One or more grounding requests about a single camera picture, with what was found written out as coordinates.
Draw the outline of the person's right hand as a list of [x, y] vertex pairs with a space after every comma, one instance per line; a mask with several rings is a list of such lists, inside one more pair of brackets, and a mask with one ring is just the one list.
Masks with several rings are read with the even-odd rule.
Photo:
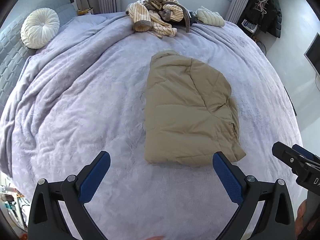
[[304, 229], [303, 225], [303, 215], [306, 211], [306, 199], [300, 204], [297, 211], [297, 218], [295, 220], [295, 237], [296, 239], [300, 235], [301, 231]]

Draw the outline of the person's left hand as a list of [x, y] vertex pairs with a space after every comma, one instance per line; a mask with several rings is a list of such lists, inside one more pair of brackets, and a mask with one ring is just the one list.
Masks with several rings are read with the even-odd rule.
[[163, 240], [163, 239], [165, 239], [164, 236], [153, 236], [153, 237], [147, 238], [146, 240]]

